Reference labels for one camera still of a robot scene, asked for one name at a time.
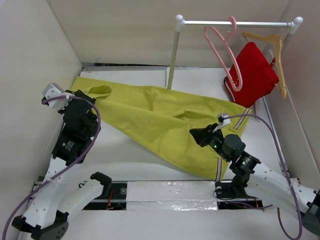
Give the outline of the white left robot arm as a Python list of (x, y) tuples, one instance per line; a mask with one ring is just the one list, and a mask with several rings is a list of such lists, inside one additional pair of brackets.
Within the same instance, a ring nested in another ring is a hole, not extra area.
[(85, 160), (101, 130), (101, 116), (95, 98), (81, 90), (61, 92), (53, 87), (44, 92), (43, 105), (63, 115), (63, 127), (52, 150), (42, 184), (13, 210), (2, 233), (6, 239), (9, 226), (30, 233), (34, 240), (60, 240), (70, 220), (97, 197), (107, 198), (112, 179), (93, 173), (87, 183), (67, 199), (67, 186)]

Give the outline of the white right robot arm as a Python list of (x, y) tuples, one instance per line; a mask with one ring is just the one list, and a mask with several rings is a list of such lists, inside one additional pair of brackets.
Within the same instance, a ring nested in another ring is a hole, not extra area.
[(320, 193), (287, 179), (258, 158), (245, 151), (246, 145), (236, 134), (223, 135), (217, 124), (190, 129), (200, 147), (211, 147), (223, 160), (230, 163), (234, 173), (231, 191), (237, 197), (244, 195), (267, 201), (301, 219), (309, 232), (320, 234)]

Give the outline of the yellow-green trousers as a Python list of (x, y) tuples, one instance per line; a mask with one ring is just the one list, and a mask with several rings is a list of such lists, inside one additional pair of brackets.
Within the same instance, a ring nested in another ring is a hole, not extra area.
[(175, 167), (220, 181), (228, 164), (210, 147), (200, 147), (190, 129), (231, 116), (224, 135), (242, 135), (251, 110), (241, 105), (158, 86), (137, 86), (77, 77), (70, 87), (96, 100), (101, 119)]

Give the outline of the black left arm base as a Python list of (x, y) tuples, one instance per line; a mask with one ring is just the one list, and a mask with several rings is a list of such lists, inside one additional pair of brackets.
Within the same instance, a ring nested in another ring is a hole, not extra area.
[(116, 181), (111, 187), (103, 188), (102, 194), (88, 203), (83, 210), (121, 211), (127, 209), (127, 182)]

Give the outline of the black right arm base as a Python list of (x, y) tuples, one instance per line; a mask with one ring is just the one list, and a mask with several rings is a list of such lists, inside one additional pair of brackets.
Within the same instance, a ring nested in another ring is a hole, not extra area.
[(242, 210), (264, 208), (262, 200), (245, 193), (235, 193), (231, 187), (231, 181), (215, 183), (215, 190), (212, 194), (217, 199), (219, 210)]

